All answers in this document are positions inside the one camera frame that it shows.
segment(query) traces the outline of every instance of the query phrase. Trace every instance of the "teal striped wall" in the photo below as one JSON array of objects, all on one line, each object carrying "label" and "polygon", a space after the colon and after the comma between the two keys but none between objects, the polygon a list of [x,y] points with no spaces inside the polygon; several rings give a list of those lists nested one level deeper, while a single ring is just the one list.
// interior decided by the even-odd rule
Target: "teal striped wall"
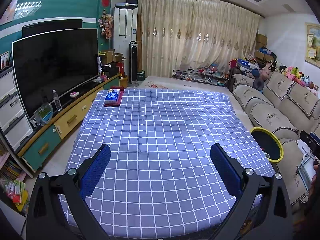
[{"label": "teal striped wall", "polygon": [[[34,15],[13,20],[0,26],[0,54],[11,51],[12,42],[21,38],[21,27],[18,27],[18,24],[29,24],[29,21],[46,18],[80,17],[89,21],[83,22],[83,28],[98,28],[100,33],[97,19],[102,14],[103,9],[110,12],[110,5],[103,8],[101,0],[18,0],[18,3],[30,1],[42,2],[42,6]],[[99,50],[108,49],[109,42],[100,35],[98,37]]]}]

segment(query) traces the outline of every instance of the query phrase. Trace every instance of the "blue checkered bed sheet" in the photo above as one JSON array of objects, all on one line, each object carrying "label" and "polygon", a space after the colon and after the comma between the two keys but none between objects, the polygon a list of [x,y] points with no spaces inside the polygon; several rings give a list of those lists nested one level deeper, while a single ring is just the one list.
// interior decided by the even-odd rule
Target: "blue checkered bed sheet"
[{"label": "blue checkered bed sheet", "polygon": [[[104,107],[106,93],[98,92],[87,113],[66,170],[102,143],[110,146],[111,160],[86,198],[109,236],[159,239],[220,224],[235,198],[210,160],[214,143],[243,167],[274,174],[225,94],[130,89],[120,107]],[[76,225],[63,195],[60,200]]]}]

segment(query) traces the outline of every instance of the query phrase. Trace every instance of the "curtain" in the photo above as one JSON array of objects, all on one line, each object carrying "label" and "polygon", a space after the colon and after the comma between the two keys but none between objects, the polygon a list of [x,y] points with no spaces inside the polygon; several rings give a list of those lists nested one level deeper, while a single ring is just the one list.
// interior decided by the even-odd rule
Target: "curtain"
[{"label": "curtain", "polygon": [[259,18],[220,0],[139,0],[142,67],[146,76],[217,64],[251,54]]}]

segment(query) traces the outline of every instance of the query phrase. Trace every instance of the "water bottle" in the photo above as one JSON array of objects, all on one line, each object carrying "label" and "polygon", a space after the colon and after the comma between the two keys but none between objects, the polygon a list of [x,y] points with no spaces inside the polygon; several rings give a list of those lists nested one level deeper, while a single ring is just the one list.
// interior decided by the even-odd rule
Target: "water bottle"
[{"label": "water bottle", "polygon": [[61,103],[60,103],[60,99],[59,99],[59,96],[58,94],[56,93],[55,90],[52,90],[53,92],[53,100],[54,100],[54,103],[56,105],[56,108],[58,111],[60,111],[62,109],[62,106],[61,106]]}]

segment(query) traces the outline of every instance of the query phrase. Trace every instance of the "tv stand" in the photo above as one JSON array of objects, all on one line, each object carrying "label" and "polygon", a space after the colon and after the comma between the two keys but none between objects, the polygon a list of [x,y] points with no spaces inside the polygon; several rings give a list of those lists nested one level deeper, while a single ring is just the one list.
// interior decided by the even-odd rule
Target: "tv stand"
[{"label": "tv stand", "polygon": [[53,103],[54,114],[49,124],[35,128],[36,133],[21,148],[18,157],[35,173],[63,139],[84,119],[97,93],[111,86],[119,86],[119,76],[120,74],[117,74],[100,84],[87,82],[77,87],[75,91],[79,92],[79,95],[76,98],[71,98],[69,94],[60,98],[62,110],[59,112]]}]

